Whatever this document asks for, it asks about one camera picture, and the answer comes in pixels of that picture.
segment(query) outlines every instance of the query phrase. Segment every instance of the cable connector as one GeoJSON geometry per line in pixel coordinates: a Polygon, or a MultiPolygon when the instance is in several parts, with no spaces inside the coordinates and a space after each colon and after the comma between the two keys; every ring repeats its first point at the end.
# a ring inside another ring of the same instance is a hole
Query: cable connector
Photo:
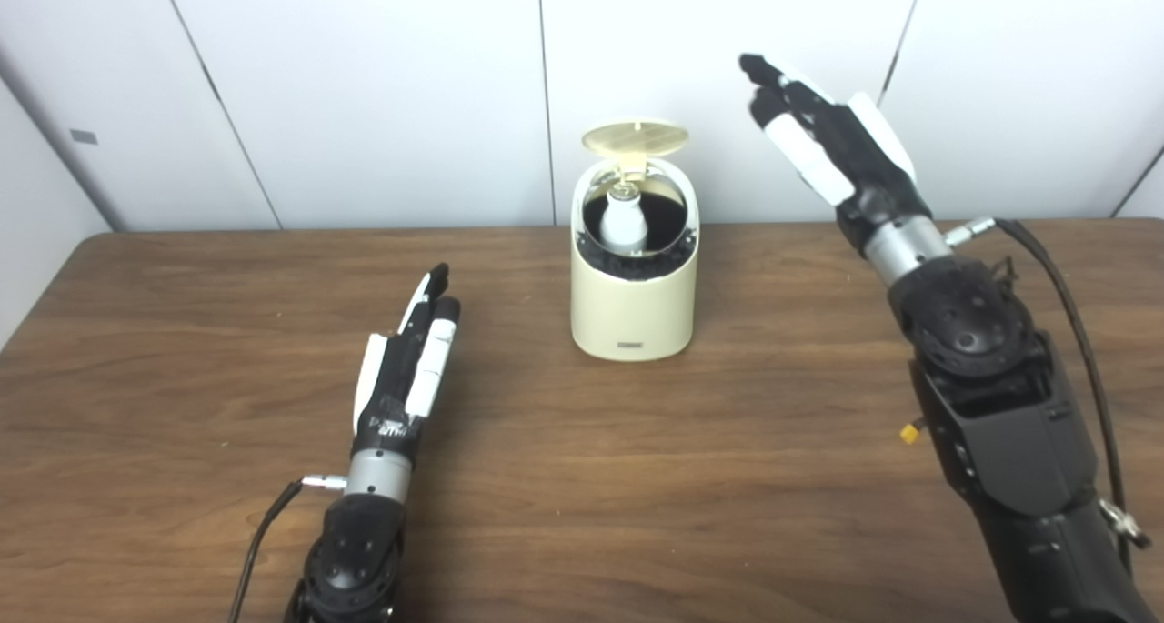
{"type": "Polygon", "coordinates": [[[994,218],[974,218],[968,224],[963,224],[945,234],[946,246],[957,247],[975,236],[981,236],[996,225],[994,218]]]}
{"type": "Polygon", "coordinates": [[[1151,537],[1140,529],[1136,519],[1131,518],[1130,514],[1127,514],[1103,498],[1099,500],[1099,510],[1103,512],[1103,518],[1107,519],[1107,524],[1112,528],[1113,532],[1130,540],[1140,550],[1151,547],[1151,537]]]}
{"type": "Polygon", "coordinates": [[[348,488],[348,479],[342,475],[304,475],[304,487],[315,487],[328,491],[342,491],[348,488]]]}

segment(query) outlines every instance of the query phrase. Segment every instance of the white wall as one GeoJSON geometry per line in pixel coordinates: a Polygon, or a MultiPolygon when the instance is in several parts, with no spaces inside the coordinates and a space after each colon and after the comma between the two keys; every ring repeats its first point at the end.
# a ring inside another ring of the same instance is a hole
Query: white wall
{"type": "Polygon", "coordinates": [[[876,97],[902,42],[883,109],[943,218],[1105,217],[1164,146],[1164,0],[917,0],[904,38],[914,0],[175,1],[0,0],[0,76],[129,229],[565,224],[630,114],[690,130],[707,221],[831,218],[740,51],[876,97]]]}
{"type": "Polygon", "coordinates": [[[0,0],[0,76],[115,225],[276,225],[169,0],[0,0]]]}
{"type": "Polygon", "coordinates": [[[748,114],[740,52],[793,64],[837,98],[880,92],[913,0],[542,0],[558,222],[611,118],[690,130],[674,162],[704,221],[831,218],[748,114]]]}
{"type": "Polygon", "coordinates": [[[1140,189],[1120,210],[1120,217],[1164,218],[1164,160],[1157,160],[1140,189]]]}
{"type": "Polygon", "coordinates": [[[284,226],[552,222],[538,0],[175,0],[284,226]]]}
{"type": "Polygon", "coordinates": [[[0,82],[0,348],[73,248],[108,229],[0,82]]]}
{"type": "Polygon", "coordinates": [[[1107,217],[1164,146],[1164,0],[918,0],[882,112],[943,218],[1107,217]]]}

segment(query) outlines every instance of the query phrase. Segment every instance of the white light bulb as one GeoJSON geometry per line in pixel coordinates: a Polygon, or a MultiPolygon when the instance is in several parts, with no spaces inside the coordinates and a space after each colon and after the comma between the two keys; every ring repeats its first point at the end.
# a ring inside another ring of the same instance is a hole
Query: white light bulb
{"type": "Polygon", "coordinates": [[[619,255],[634,255],[647,247],[647,220],[643,217],[639,189],[620,183],[606,192],[606,212],[598,233],[602,245],[619,255]]]}

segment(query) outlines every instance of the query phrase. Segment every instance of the black forearm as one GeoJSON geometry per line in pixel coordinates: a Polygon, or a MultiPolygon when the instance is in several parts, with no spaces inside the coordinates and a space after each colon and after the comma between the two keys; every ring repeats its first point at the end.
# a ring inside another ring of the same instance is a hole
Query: black forearm
{"type": "Polygon", "coordinates": [[[1120,565],[1096,460],[1050,338],[980,262],[945,257],[890,289],[946,481],[970,504],[1015,618],[1156,618],[1120,565]]]}

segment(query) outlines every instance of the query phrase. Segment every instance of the wood grain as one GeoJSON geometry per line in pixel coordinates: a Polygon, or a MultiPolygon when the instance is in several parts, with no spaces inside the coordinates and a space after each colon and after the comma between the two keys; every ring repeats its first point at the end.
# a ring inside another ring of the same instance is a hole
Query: wood grain
{"type": "MultiPolygon", "coordinates": [[[[1164,534],[1164,224],[1032,226],[1080,304],[1134,514],[1164,534]]],[[[77,250],[0,354],[6,621],[221,621],[262,512],[342,473],[367,333],[453,267],[464,310],[410,501],[403,621],[1009,621],[917,416],[873,271],[831,225],[708,226],[695,340],[650,364],[568,327],[561,228],[133,234],[77,250]]],[[[1022,297],[1081,363],[1050,284],[1022,297]]],[[[1091,423],[1093,438],[1094,423],[1091,423]]],[[[267,537],[279,621],[332,496],[267,537]]],[[[1164,613],[1164,551],[1137,554],[1164,613]]]]}

